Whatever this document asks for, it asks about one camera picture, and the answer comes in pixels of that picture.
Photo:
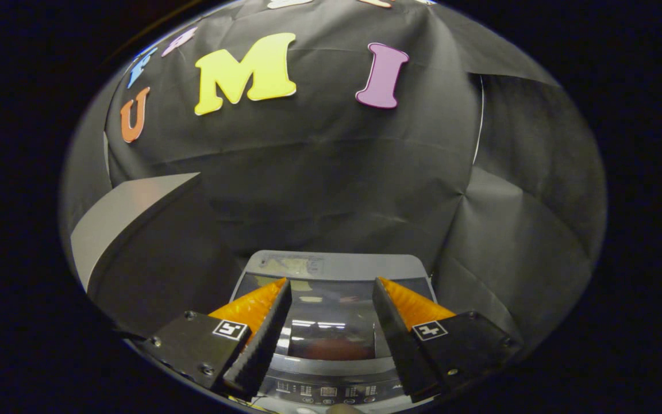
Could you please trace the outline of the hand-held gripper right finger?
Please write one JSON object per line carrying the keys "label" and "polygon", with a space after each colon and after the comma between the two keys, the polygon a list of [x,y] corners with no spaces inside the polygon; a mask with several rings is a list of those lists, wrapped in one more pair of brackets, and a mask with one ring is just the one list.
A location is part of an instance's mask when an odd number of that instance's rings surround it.
{"label": "hand-held gripper right finger", "polygon": [[475,310],[454,313],[378,278],[373,305],[405,395],[413,403],[459,396],[512,364],[515,336]]}

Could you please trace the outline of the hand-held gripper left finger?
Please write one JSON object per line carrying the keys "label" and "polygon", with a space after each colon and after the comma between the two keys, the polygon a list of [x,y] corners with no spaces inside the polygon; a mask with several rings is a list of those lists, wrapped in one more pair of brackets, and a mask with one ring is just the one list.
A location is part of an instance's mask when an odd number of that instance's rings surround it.
{"label": "hand-held gripper left finger", "polygon": [[149,338],[145,351],[205,390],[250,400],[269,369],[291,304],[291,282],[277,279],[209,314],[184,312]]}

